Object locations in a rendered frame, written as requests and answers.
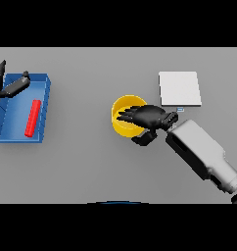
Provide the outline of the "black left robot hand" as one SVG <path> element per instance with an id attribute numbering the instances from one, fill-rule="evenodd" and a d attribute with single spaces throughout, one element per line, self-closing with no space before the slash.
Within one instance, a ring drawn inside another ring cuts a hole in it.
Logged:
<path id="1" fill-rule="evenodd" d="M 28 71 L 24 71 L 22 76 L 11 84 L 3 87 L 6 61 L 0 63 L 0 99 L 13 98 L 30 86 L 30 76 Z"/>

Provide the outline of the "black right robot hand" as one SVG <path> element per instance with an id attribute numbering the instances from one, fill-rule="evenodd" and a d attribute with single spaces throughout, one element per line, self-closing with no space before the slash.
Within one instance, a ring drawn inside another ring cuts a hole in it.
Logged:
<path id="1" fill-rule="evenodd" d="M 117 120 L 145 128 L 142 136 L 133 136 L 131 140 L 140 146 L 147 146 L 157 138 L 158 129 L 168 131 L 178 121 L 178 114 L 168 113 L 155 105 L 131 106 L 119 112 Z"/>

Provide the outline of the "yellow bowl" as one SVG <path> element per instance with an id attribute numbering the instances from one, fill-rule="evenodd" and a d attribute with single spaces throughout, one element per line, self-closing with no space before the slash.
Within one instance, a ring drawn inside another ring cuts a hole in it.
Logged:
<path id="1" fill-rule="evenodd" d="M 131 106 L 143 106 L 146 104 L 147 102 L 144 99 L 135 95 L 123 95 L 118 98 L 114 102 L 111 110 L 111 121 L 115 132 L 123 137 L 129 138 L 140 135 L 144 131 L 143 127 L 118 121 L 117 117 L 119 116 L 119 112 L 129 109 Z"/>

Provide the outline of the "red beaker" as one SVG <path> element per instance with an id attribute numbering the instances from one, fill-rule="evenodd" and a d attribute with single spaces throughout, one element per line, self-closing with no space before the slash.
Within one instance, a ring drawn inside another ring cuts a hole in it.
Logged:
<path id="1" fill-rule="evenodd" d="M 40 106 L 41 106 L 41 101 L 34 99 L 32 101 L 31 107 L 30 107 L 30 112 L 28 115 L 28 120 L 26 123 L 24 135 L 26 137 L 33 137 L 34 131 L 36 128 L 36 123 L 38 119 L 38 115 L 40 112 Z"/>

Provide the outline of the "pale square measuring scale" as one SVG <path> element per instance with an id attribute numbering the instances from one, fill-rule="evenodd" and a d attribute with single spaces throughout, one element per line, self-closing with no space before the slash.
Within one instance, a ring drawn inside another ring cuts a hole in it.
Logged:
<path id="1" fill-rule="evenodd" d="M 202 99 L 196 72 L 159 72 L 163 106 L 201 106 Z"/>

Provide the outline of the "blue tray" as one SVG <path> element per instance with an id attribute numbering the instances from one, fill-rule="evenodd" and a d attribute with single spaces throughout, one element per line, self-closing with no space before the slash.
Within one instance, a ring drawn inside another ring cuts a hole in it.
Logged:
<path id="1" fill-rule="evenodd" d="M 29 77 L 27 89 L 13 98 L 0 100 L 0 143 L 41 143 L 44 138 L 51 81 L 45 73 Z M 26 137 L 24 131 L 33 100 L 40 100 L 41 106 L 34 134 Z"/>

